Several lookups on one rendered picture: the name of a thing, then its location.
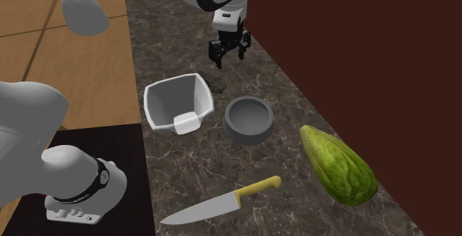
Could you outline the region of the green ridged fruit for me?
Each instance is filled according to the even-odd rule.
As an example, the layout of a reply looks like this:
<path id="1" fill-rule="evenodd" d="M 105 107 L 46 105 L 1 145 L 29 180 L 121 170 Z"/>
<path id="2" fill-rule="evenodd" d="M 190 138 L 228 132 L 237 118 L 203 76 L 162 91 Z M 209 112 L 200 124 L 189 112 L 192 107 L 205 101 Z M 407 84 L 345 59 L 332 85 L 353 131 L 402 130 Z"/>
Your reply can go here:
<path id="1" fill-rule="evenodd" d="M 310 125 L 302 126 L 300 135 L 315 174 L 339 203 L 358 206 L 377 193 L 372 169 L 343 141 Z"/>

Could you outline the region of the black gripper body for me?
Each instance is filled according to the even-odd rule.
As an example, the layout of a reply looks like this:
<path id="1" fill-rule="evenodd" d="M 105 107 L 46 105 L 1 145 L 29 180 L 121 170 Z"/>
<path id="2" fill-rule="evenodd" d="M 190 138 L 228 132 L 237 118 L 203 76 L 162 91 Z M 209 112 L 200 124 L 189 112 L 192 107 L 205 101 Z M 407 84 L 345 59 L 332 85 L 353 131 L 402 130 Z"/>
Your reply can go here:
<path id="1" fill-rule="evenodd" d="M 244 45 L 241 43 L 243 38 L 243 30 L 237 30 L 236 32 L 218 31 L 218 46 L 223 50 L 233 50 L 236 47 L 243 48 Z"/>

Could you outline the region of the grey round bowl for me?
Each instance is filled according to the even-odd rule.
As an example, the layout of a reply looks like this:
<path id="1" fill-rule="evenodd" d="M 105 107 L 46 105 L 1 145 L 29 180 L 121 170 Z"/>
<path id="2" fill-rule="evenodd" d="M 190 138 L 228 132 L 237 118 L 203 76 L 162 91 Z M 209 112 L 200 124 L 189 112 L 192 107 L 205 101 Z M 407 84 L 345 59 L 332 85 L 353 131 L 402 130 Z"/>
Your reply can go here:
<path id="1" fill-rule="evenodd" d="M 241 96 L 227 105 L 223 127 L 226 134 L 239 144 L 260 144 L 273 132 L 274 114 L 266 101 Z"/>

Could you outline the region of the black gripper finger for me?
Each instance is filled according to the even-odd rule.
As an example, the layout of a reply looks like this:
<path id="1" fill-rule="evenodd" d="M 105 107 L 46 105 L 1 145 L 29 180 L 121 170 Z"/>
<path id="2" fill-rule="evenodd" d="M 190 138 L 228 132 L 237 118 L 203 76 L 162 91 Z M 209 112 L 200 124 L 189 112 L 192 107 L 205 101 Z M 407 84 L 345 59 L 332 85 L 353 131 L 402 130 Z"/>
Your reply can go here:
<path id="1" fill-rule="evenodd" d="M 243 60 L 247 48 L 251 46 L 251 33 L 248 30 L 239 30 L 237 41 L 238 57 Z"/>
<path id="2" fill-rule="evenodd" d="M 227 50 L 221 46 L 221 41 L 210 41 L 208 56 L 210 60 L 215 62 L 217 68 L 222 68 L 221 59 L 226 54 Z"/>

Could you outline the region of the yellow-handled kitchen knife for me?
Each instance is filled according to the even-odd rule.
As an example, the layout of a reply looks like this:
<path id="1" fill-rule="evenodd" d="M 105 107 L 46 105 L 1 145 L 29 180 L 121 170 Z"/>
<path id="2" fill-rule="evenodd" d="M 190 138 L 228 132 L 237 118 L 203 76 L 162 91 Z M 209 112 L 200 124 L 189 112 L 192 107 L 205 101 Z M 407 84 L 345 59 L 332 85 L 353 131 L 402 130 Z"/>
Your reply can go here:
<path id="1" fill-rule="evenodd" d="M 249 186 L 228 192 L 226 194 L 211 198 L 209 200 L 182 209 L 161 220 L 161 224 L 181 225 L 206 220 L 241 208 L 241 197 L 254 195 L 270 187 L 278 189 L 281 185 L 281 178 L 277 175 L 265 180 L 253 183 Z"/>

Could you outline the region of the white square bowl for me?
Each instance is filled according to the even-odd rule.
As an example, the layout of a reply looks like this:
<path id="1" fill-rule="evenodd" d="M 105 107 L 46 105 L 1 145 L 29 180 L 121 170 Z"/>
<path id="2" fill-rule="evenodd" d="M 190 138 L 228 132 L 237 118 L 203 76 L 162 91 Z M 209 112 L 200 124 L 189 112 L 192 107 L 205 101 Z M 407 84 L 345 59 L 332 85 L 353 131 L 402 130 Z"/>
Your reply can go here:
<path id="1" fill-rule="evenodd" d="M 154 131 L 184 135 L 199 129 L 214 111 L 210 88 L 198 73 L 157 81 L 144 90 L 144 112 Z"/>

